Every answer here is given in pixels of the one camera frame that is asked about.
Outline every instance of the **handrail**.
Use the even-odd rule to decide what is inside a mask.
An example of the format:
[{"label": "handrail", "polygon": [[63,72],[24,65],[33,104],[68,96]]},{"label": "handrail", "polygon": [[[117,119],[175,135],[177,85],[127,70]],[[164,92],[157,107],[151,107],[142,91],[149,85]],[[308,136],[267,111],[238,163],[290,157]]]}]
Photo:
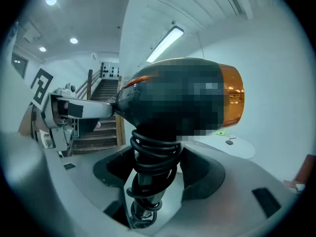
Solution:
[{"label": "handrail", "polygon": [[[92,75],[92,78],[93,78],[97,73],[100,74],[101,71],[102,71],[102,68],[101,68],[99,71],[96,71],[96,72]],[[88,79],[83,82],[83,84],[75,91],[75,93],[78,93],[78,92],[82,89],[82,87],[83,87],[87,82],[88,82]]]},{"label": "handrail", "polygon": [[[102,73],[102,68],[100,68],[99,71],[96,71],[93,75],[92,75],[92,84],[91,86],[97,81],[97,79],[101,76]],[[76,90],[77,93],[77,98],[82,99],[86,93],[87,93],[87,87],[88,87],[88,79],[86,81],[84,81],[84,83]]]}]

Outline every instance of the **coiled black cord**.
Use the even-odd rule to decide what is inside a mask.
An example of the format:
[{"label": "coiled black cord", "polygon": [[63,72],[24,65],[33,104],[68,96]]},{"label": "coiled black cord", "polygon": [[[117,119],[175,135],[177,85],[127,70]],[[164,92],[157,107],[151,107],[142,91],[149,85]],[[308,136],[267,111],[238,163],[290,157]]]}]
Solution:
[{"label": "coiled black cord", "polygon": [[[157,211],[162,207],[162,201],[152,204],[147,198],[163,192],[173,182],[177,173],[177,164],[181,159],[183,145],[177,141],[161,141],[146,137],[137,130],[132,131],[130,144],[138,154],[135,155],[134,169],[137,172],[132,187],[126,190],[128,196],[134,198],[131,206],[132,224],[134,228],[146,228],[157,219]],[[166,179],[154,185],[139,185],[138,175],[161,176]],[[134,204],[137,203],[145,211],[151,212],[153,218],[146,220],[136,215]]]}]

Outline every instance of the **stair railing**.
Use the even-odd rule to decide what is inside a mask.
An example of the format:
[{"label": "stair railing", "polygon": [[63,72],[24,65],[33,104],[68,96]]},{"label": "stair railing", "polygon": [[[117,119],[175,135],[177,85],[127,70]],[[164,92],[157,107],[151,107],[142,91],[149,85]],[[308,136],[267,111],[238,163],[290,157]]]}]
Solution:
[{"label": "stair railing", "polygon": [[83,99],[84,96],[87,94],[87,100],[91,97],[91,87],[94,83],[101,77],[102,74],[102,67],[100,70],[92,74],[92,70],[89,70],[88,79],[83,82],[83,84],[76,90],[77,97]]}]

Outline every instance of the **wooden post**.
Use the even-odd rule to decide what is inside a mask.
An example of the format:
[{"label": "wooden post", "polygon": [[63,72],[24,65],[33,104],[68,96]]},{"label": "wooden post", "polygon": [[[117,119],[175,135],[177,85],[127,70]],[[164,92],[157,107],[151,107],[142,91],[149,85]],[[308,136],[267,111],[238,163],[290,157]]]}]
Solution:
[{"label": "wooden post", "polygon": [[87,100],[91,98],[92,69],[89,69],[87,82]]},{"label": "wooden post", "polygon": [[[122,88],[122,77],[118,77],[118,91]],[[125,127],[124,127],[124,119],[116,115],[116,127],[117,127],[117,140],[118,140],[118,146],[126,145],[125,140]]]}]

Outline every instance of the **linear light fixture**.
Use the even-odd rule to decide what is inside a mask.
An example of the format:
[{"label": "linear light fixture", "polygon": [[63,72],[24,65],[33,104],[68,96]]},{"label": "linear light fixture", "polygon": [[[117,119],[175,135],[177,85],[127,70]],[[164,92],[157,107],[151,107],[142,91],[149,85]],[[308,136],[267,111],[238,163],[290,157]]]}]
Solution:
[{"label": "linear light fixture", "polygon": [[172,27],[169,32],[159,41],[157,46],[153,49],[152,53],[148,57],[148,62],[154,62],[172,43],[174,43],[184,31],[178,27]]}]

